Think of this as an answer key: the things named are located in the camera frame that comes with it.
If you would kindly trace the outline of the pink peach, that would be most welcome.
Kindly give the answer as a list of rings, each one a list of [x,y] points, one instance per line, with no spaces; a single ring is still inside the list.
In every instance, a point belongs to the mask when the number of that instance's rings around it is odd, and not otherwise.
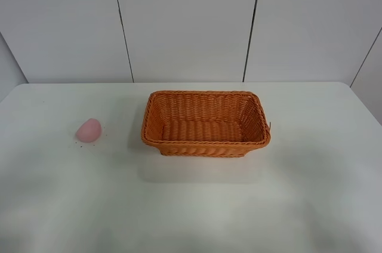
[[[101,123],[97,119],[89,119],[77,130],[75,136],[83,143],[95,142],[102,133]]]

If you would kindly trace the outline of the orange wicker basket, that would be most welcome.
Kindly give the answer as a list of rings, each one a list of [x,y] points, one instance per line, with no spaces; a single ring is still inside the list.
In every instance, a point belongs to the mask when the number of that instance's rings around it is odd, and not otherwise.
[[[249,91],[156,91],[149,96],[141,139],[164,156],[239,158],[266,147],[270,127]]]

